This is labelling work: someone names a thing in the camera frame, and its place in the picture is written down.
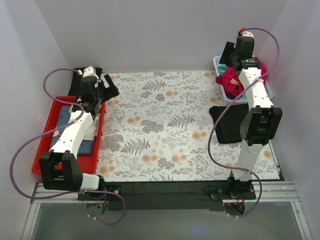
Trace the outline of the red t shirt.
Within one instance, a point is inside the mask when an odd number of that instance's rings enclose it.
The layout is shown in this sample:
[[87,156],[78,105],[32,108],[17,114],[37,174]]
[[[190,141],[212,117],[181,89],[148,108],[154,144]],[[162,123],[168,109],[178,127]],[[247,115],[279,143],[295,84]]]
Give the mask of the red t shirt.
[[224,74],[217,76],[215,80],[228,94],[238,96],[244,90],[236,71],[231,67],[228,67]]

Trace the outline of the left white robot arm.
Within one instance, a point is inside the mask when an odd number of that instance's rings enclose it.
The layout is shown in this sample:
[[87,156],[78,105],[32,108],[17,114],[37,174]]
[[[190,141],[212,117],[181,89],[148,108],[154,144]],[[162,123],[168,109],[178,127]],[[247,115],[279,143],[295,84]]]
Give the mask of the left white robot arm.
[[39,156],[45,189],[70,192],[98,190],[100,177],[83,173],[77,156],[83,138],[100,112],[101,104],[118,95],[119,90],[109,74],[103,78],[93,75],[82,77],[80,92],[70,108],[68,126],[50,150]]

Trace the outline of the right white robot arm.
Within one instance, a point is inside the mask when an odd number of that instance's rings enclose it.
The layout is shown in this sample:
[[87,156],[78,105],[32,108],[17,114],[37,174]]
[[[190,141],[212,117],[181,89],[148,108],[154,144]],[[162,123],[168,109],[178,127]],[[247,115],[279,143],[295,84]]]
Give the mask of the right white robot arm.
[[264,146],[274,138],[283,115],[266,92],[260,62],[253,58],[254,44],[253,34],[243,31],[236,43],[226,43],[219,61],[236,71],[248,103],[248,113],[240,125],[240,154],[227,179],[226,193],[234,197],[253,191],[252,171]]

